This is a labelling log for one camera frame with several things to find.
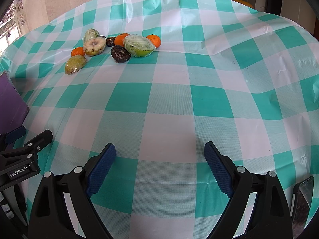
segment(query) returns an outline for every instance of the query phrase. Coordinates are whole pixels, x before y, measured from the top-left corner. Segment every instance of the dark round fruit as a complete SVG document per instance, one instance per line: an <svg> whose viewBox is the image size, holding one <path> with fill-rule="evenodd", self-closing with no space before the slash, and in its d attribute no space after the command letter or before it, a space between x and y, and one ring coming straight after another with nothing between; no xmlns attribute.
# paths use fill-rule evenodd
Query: dark round fruit
<svg viewBox="0 0 319 239"><path fill-rule="evenodd" d="M113 47L114 46L114 40L116 37L108 37L106 39L106 46Z"/></svg>
<svg viewBox="0 0 319 239"><path fill-rule="evenodd" d="M112 47L111 55L116 63L124 63L131 58L131 54L128 53L127 50L120 45Z"/></svg>

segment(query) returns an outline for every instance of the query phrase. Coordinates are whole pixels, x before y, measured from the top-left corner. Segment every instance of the checkered tablecloth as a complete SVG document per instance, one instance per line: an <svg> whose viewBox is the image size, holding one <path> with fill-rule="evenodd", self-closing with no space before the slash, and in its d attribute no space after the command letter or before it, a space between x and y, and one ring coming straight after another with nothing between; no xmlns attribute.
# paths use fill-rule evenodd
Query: checkered tablecloth
<svg viewBox="0 0 319 239"><path fill-rule="evenodd" d="M107 47L66 75L88 28L156 34L162 45L123 64ZM318 57L319 43L296 23L231 0L93 0L74 8L0 60L30 107L27 135L15 146L45 129L54 134L39 153L41 175L23 183L29 210L45 171L68 173L112 142L117 158L92 202L113 237L205 239L228 201L203 156L213 141L250 172L276 171L289 204L294 184L314 174L313 215Z"/></svg>

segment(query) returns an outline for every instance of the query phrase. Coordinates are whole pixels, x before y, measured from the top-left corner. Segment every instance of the plastic wrap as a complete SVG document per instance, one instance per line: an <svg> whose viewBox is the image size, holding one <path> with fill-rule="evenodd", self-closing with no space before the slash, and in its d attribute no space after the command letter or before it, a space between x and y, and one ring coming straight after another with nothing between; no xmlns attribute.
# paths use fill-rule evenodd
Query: plastic wrap
<svg viewBox="0 0 319 239"><path fill-rule="evenodd" d="M88 39L83 44L83 50L88 56L101 54L106 47L106 38L103 36Z"/></svg>
<svg viewBox="0 0 319 239"><path fill-rule="evenodd" d="M87 60L82 55L71 57L65 64L65 73L73 74L82 69L87 64Z"/></svg>
<svg viewBox="0 0 319 239"><path fill-rule="evenodd" d="M82 41L83 41L83 44L91 39L91 38L95 38L95 37L98 37L100 36L99 32L96 30L96 29L93 29L93 28L89 28L85 34L84 34L84 37L82 38Z"/></svg>
<svg viewBox="0 0 319 239"><path fill-rule="evenodd" d="M147 57L156 49L148 38L137 34L126 36L123 43L125 49L135 57Z"/></svg>

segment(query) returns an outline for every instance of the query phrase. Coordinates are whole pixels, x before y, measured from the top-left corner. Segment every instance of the blue gripper pad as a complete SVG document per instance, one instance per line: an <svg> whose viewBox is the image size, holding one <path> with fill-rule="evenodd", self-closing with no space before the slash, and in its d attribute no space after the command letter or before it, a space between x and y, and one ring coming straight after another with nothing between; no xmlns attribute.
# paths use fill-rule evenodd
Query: blue gripper pad
<svg viewBox="0 0 319 239"><path fill-rule="evenodd" d="M26 128L24 126L18 127L7 134L4 142L8 145L12 144L14 141L19 139L20 137L23 137L25 134L26 134Z"/></svg>
<svg viewBox="0 0 319 239"><path fill-rule="evenodd" d="M95 164L93 170L90 172L87 178L87 196L90 198L93 194L98 193L102 186L102 183L110 170L112 163L116 156L116 150L114 145L110 145L103 156Z"/></svg>
<svg viewBox="0 0 319 239"><path fill-rule="evenodd" d="M209 143L207 143L204 147L204 156L219 188L221 189L221 192L227 194L227 196L231 198L234 194L234 189L232 188L232 177L221 162L221 159L215 152L214 148Z"/></svg>

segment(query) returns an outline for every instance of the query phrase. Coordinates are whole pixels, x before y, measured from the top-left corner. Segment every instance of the screw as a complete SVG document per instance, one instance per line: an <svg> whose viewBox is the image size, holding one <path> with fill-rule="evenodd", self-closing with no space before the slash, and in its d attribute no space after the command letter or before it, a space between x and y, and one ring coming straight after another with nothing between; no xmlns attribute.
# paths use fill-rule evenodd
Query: screw
<svg viewBox="0 0 319 239"><path fill-rule="evenodd" d="M82 170L83 170L83 168L82 168L81 166L78 166L78 167L76 167L76 168L74 169L74 172L75 172L75 173L80 173L80 172L82 172Z"/></svg>
<svg viewBox="0 0 319 239"><path fill-rule="evenodd" d="M50 176L51 176L51 172L45 172L45 173L44 173L44 177L48 178L48 177L50 177Z"/></svg>
<svg viewBox="0 0 319 239"><path fill-rule="evenodd" d="M246 172L246 169L244 167L242 167L242 166L238 166L237 167L237 171L240 172L240 173L244 173L244 172Z"/></svg>
<svg viewBox="0 0 319 239"><path fill-rule="evenodd" d="M269 175L270 175L271 177L276 177L276 173L273 172L273 171L270 171L270 172L269 172Z"/></svg>

